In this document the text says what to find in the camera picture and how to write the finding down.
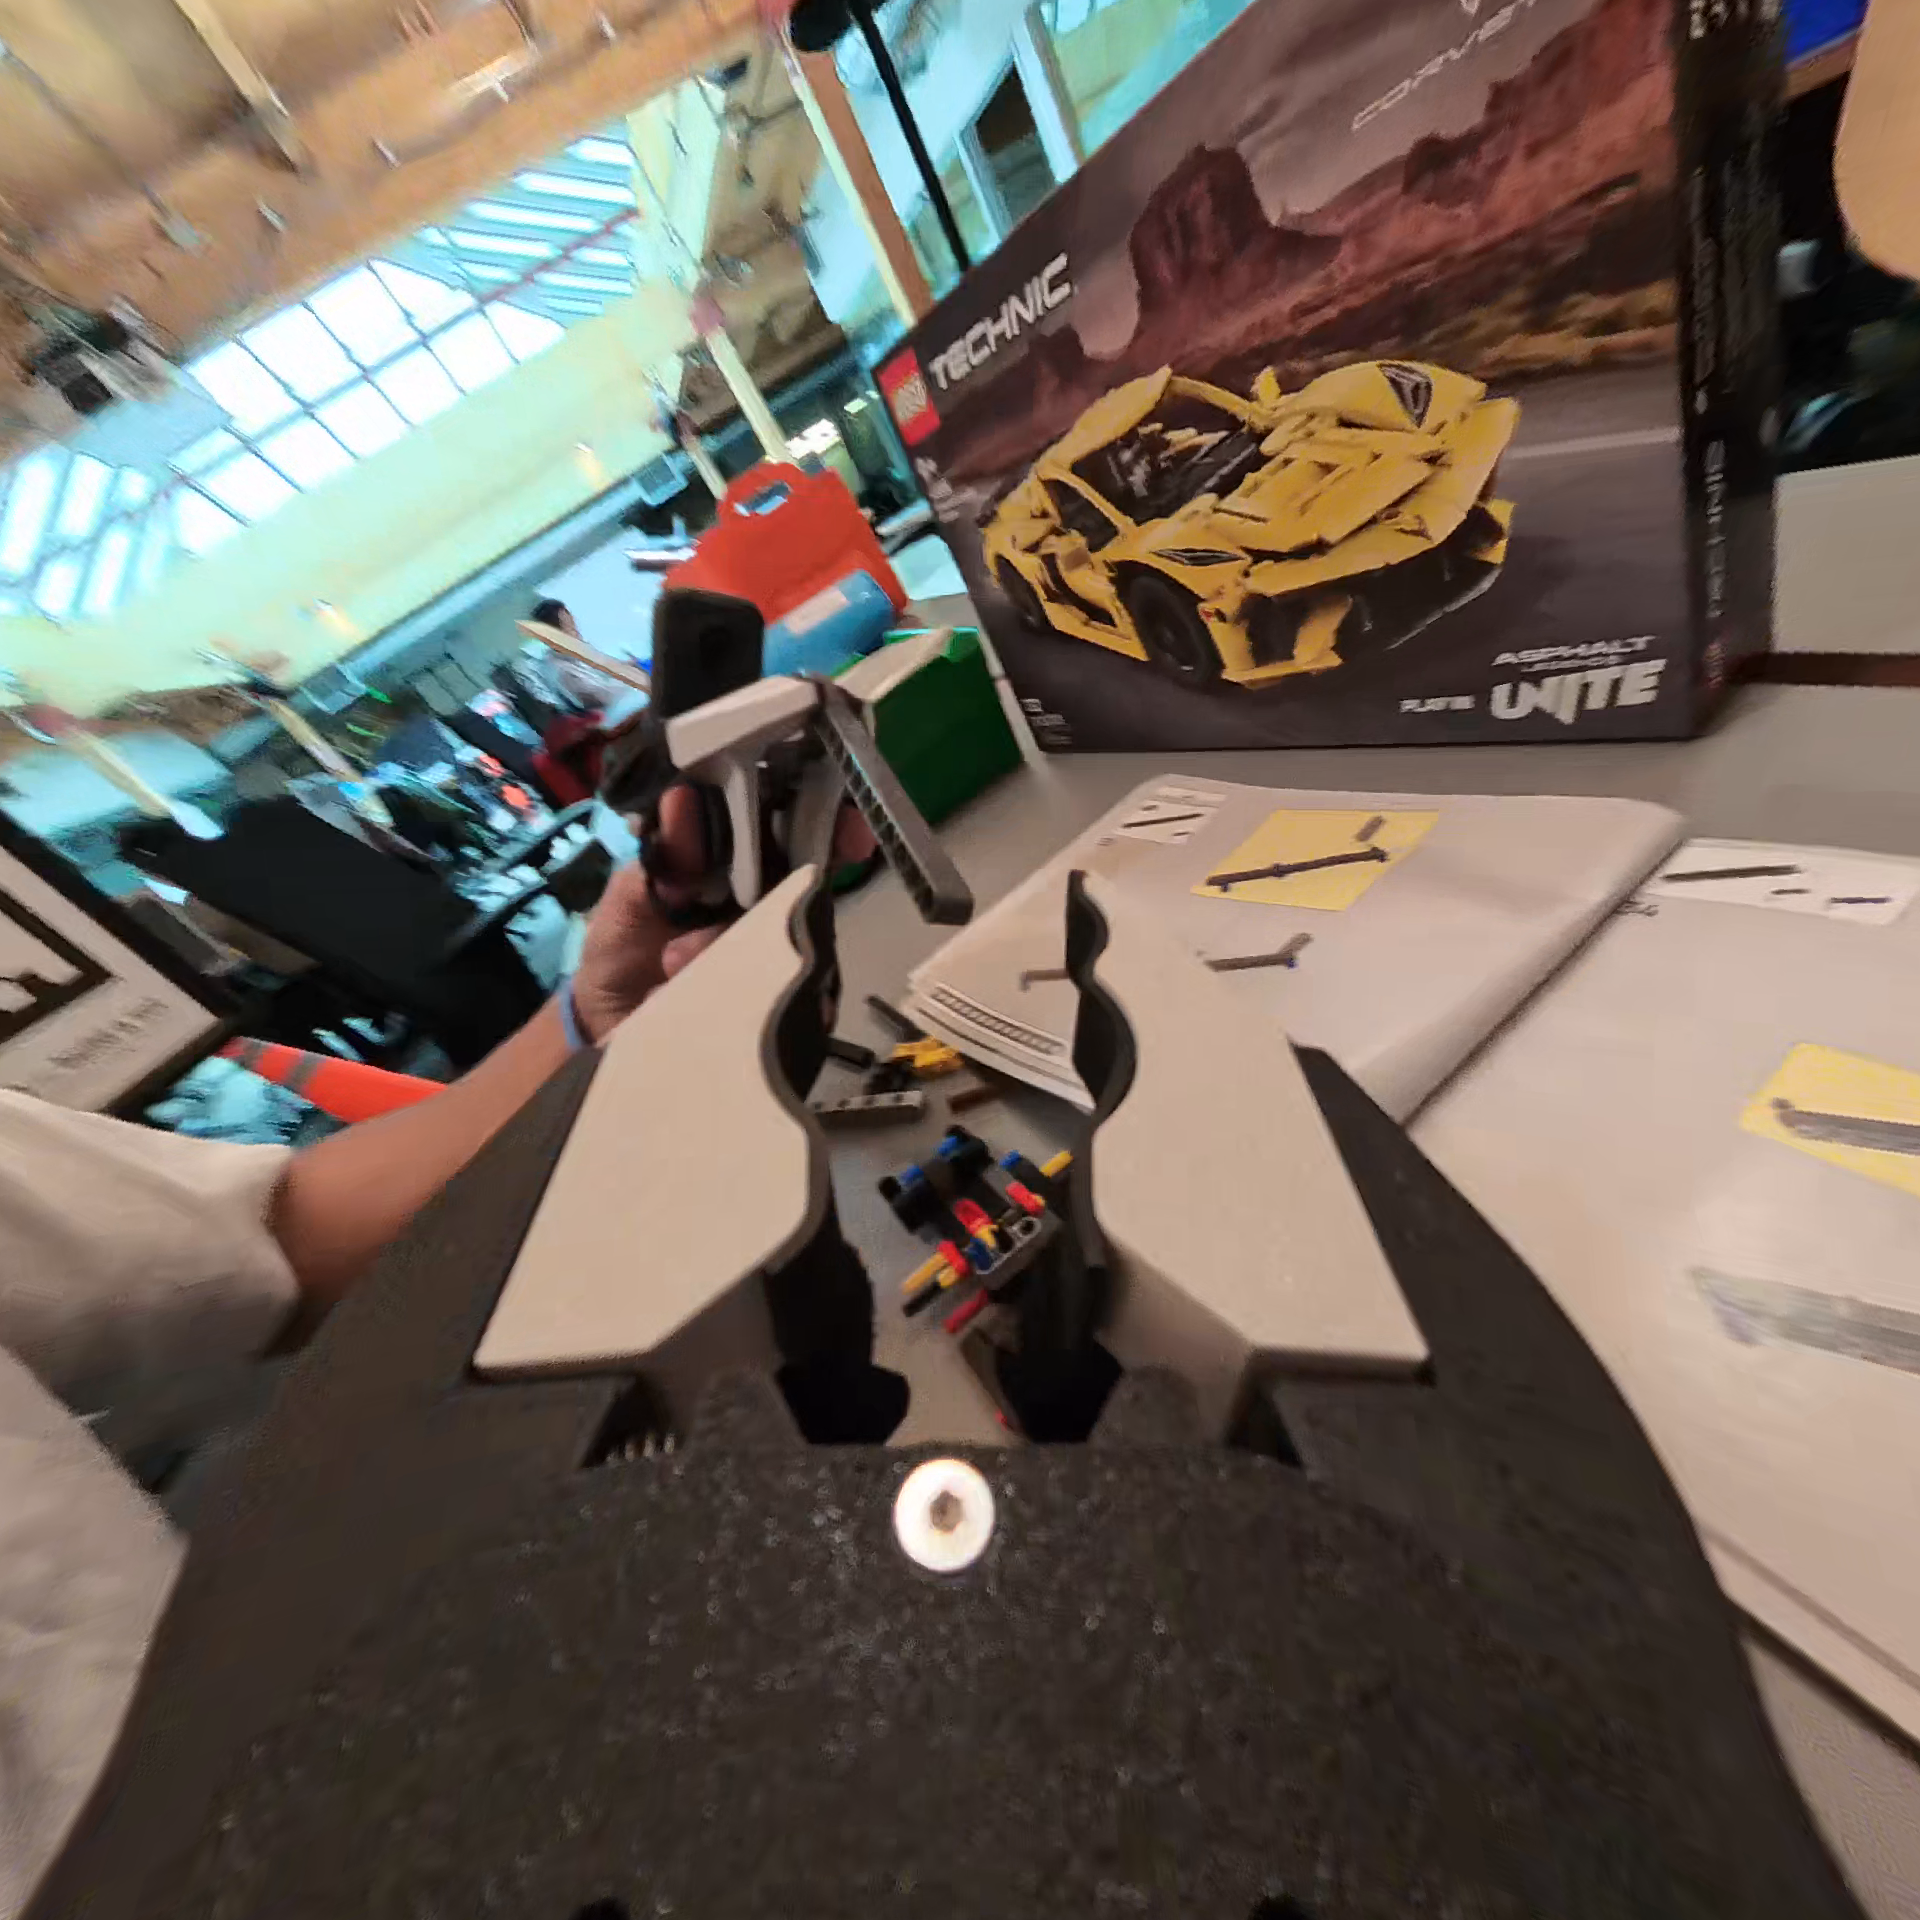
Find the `ceiling skylight window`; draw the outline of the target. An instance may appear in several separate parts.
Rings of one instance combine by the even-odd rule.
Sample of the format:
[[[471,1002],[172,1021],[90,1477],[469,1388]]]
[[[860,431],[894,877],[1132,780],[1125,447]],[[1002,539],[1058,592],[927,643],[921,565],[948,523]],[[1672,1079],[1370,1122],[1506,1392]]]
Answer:
[[[630,135],[585,135],[153,394],[33,427],[5,458],[5,615],[106,616],[537,358],[633,293],[634,210]]]

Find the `black floor lamp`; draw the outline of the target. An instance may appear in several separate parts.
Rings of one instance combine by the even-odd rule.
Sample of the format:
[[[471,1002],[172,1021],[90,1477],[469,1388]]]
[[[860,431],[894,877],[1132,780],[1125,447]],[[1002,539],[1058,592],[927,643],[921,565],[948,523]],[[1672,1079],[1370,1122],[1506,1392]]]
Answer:
[[[786,35],[796,51],[806,56],[829,54],[837,43],[855,31],[866,46],[879,88],[894,111],[908,156],[913,162],[924,195],[944,234],[952,267],[960,275],[970,269],[962,228],[956,220],[938,170],[932,165],[921,122],[913,114],[894,53],[877,23],[872,2],[792,2],[786,11]]]

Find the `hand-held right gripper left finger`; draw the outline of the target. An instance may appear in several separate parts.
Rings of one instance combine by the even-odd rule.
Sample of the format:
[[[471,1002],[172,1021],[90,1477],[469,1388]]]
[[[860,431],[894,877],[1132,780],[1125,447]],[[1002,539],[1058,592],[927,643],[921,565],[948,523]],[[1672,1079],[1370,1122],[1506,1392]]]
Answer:
[[[806,1103],[831,933],[825,871],[796,868],[612,1032],[476,1375],[702,1388],[762,1363],[809,1388],[904,1388],[872,1360],[872,1284]]]

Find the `grey building instruction booklet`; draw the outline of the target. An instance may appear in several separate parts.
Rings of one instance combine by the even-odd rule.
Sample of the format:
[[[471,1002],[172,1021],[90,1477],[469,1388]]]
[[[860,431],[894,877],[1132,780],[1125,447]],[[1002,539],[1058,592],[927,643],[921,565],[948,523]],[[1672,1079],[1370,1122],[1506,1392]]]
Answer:
[[[1153,775],[904,986],[1085,1107],[1069,871],[1410,1124],[1613,1371],[1730,1599],[1914,1738],[1914,862]]]

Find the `person's left hand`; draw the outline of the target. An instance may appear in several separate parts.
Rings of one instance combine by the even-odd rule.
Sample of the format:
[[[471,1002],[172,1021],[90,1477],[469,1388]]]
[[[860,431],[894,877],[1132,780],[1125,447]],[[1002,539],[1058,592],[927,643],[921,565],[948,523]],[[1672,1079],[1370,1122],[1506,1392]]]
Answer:
[[[718,919],[704,901],[719,859],[708,843],[698,787],[671,783],[656,813],[633,820],[633,828],[640,853],[607,880],[570,971],[593,1045],[706,954],[733,922]]]

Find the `orange striped traffic cone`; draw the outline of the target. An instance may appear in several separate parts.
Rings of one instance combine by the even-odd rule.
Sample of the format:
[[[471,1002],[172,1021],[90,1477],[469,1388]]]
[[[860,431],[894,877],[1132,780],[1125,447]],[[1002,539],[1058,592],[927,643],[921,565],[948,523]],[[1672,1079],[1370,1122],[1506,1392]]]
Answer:
[[[425,1076],[264,1040],[228,1040],[218,1047],[218,1060],[301,1096],[345,1124],[405,1112],[441,1092],[441,1083]]]

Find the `black office chair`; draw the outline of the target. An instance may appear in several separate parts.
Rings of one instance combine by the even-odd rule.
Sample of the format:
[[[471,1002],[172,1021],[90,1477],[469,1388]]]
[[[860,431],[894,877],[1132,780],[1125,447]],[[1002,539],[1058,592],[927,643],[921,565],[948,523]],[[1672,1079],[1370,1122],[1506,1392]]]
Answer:
[[[116,829],[116,847],[140,874],[303,955],[352,1002],[400,1015],[465,1070],[549,995],[510,923],[538,901],[580,914],[607,886],[612,854],[591,837],[541,862],[567,832],[561,819],[471,871],[495,886],[487,901],[293,797],[242,804],[212,837],[140,819]]]

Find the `yellow car toy set box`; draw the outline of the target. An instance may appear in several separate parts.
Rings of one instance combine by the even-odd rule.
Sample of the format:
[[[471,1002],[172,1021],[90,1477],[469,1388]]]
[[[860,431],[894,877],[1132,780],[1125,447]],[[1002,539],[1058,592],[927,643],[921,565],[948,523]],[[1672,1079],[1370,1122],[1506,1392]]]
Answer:
[[[1701,731],[1782,91],[1777,4],[1250,4],[874,367],[1034,740]]]

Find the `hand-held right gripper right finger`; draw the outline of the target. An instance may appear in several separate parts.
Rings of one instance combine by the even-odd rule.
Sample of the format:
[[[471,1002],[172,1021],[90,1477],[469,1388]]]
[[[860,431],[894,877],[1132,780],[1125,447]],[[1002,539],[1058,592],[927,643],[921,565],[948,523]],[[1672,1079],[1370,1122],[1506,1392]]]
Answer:
[[[1287,1031],[1090,871],[1065,883],[1062,960],[1090,1109],[1065,1246],[1014,1320],[1028,1424],[1093,1427],[1144,1371],[1204,1427],[1240,1424],[1278,1375],[1415,1378],[1429,1339]]]

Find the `blue plastic wrapped roll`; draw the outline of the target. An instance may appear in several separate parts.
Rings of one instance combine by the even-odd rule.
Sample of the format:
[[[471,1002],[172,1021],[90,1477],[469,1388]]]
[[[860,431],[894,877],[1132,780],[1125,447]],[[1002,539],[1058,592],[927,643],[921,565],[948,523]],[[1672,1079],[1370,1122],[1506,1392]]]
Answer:
[[[895,603],[863,568],[815,589],[780,616],[760,643],[765,679],[831,682],[877,652],[895,627]]]

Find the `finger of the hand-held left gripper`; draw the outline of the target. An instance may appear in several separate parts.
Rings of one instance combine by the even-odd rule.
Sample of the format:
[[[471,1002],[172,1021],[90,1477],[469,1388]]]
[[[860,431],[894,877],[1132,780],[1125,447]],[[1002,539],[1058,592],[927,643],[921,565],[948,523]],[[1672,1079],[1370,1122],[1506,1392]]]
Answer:
[[[813,677],[769,677],[669,718],[664,751],[679,770],[757,762],[769,743],[800,736],[823,704]]]

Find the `black long holed toy beam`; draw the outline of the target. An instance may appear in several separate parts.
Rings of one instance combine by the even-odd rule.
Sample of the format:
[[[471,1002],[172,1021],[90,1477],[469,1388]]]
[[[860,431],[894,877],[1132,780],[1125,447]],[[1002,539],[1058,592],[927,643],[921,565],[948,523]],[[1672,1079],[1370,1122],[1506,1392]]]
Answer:
[[[831,840],[839,808],[849,804],[919,916],[930,926],[967,926],[975,909],[974,894],[904,792],[890,763],[879,755],[877,739],[857,702],[841,688],[823,684],[810,733],[831,766],[826,839]]]

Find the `orange felt bag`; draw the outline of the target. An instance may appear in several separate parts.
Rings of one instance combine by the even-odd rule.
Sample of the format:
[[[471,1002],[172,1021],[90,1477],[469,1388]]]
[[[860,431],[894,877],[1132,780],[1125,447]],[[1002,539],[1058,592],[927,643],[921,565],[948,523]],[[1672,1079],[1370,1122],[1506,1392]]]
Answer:
[[[662,576],[662,588],[746,600],[773,627],[857,574],[894,615],[904,611],[908,592],[844,479],[760,462],[727,484],[712,525],[690,559]]]

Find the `toy car chassis assembly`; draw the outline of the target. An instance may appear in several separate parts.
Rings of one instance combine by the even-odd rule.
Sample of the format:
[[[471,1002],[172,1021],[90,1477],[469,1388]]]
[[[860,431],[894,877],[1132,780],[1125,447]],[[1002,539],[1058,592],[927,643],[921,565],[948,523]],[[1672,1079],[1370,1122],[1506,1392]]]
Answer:
[[[924,1247],[903,1317],[946,1338],[1007,1432],[1085,1442],[1119,1363],[1098,1339],[1112,1290],[1073,1152],[1028,1159],[952,1124],[877,1194]]]

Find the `green plastic bin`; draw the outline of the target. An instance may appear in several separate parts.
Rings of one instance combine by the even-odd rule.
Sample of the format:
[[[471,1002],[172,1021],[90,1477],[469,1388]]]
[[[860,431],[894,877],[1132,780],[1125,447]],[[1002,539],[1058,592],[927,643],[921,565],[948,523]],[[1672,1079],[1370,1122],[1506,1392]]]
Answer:
[[[1024,766],[991,652],[970,627],[952,629],[944,658],[863,714],[879,755],[930,828]]]

